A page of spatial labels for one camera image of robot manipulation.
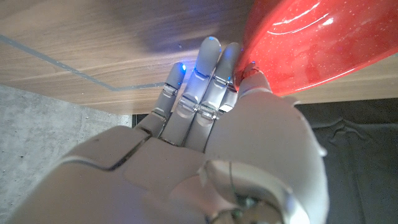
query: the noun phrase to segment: fingertip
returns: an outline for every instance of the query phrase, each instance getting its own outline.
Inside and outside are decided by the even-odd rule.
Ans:
[[[234,42],[226,46],[216,67],[215,75],[218,78],[221,78],[226,82],[231,81],[233,69],[236,61],[238,60],[240,52],[241,47],[238,43]]]
[[[215,37],[207,37],[201,43],[195,68],[203,75],[211,75],[220,57],[221,44]]]
[[[186,71],[187,67],[183,63],[175,63],[169,73],[169,76],[166,79],[166,83],[176,89],[179,89],[181,87],[181,83],[184,79]]]

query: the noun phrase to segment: robot finger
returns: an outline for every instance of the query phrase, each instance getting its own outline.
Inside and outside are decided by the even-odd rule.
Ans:
[[[206,38],[199,50],[197,63],[187,83],[184,93],[179,99],[173,115],[170,117],[161,138],[176,146],[181,146],[197,112],[203,94],[210,81],[211,74],[220,56],[220,42],[214,38]]]
[[[231,83],[227,86],[224,98],[221,101],[220,108],[218,109],[218,116],[229,112],[234,108],[236,100],[238,100],[238,92],[235,90],[234,85]]]
[[[204,151],[240,51],[238,43],[231,43],[225,48],[188,132],[185,147]]]
[[[166,79],[163,90],[160,93],[155,108],[148,114],[138,125],[153,137],[159,137],[163,130],[164,124],[170,116],[173,104],[177,97],[178,90],[184,79],[186,67],[183,63],[175,63]]]

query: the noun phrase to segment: robotic hand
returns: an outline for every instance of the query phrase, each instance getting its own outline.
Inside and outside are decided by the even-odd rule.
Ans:
[[[74,148],[10,222],[325,223],[325,151],[254,64],[235,91],[240,51],[229,44],[219,59],[218,40],[205,39],[171,116],[182,63],[144,120]]]

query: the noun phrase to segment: wooden surface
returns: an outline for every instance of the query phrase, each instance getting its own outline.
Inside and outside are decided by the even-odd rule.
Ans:
[[[178,61],[187,79],[205,37],[241,41],[252,4],[170,2],[0,1],[0,83],[110,113],[148,113],[161,87],[132,86],[164,82]],[[392,56],[294,95],[303,103],[395,98],[397,83]]]

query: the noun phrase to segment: black fabric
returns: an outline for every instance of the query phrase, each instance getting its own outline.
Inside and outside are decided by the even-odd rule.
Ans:
[[[398,223],[398,99],[297,108],[328,151],[327,223]]]
[[[132,128],[137,126],[148,114],[133,114],[132,115]]]

